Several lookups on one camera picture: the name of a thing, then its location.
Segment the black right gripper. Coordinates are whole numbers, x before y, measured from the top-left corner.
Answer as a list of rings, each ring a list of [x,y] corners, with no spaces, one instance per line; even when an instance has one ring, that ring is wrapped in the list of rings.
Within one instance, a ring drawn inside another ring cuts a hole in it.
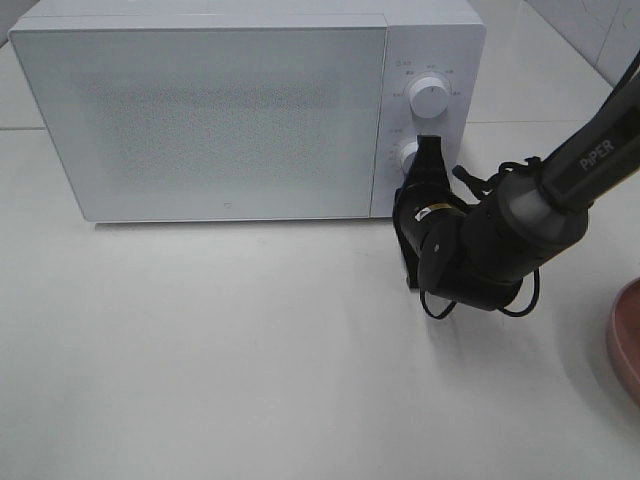
[[[441,137],[418,135],[416,153],[393,203],[392,222],[401,253],[420,255],[437,222],[463,216],[467,210],[451,190]]]

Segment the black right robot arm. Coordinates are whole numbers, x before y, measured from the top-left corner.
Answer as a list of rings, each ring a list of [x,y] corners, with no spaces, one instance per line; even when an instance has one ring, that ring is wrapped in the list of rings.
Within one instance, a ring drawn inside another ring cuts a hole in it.
[[[546,159],[504,162],[488,179],[445,167],[441,139],[420,135],[392,222],[410,289],[420,297],[526,316],[540,267],[585,235],[594,201],[639,169],[639,61],[633,59],[593,118]],[[529,304],[509,304],[527,275]]]

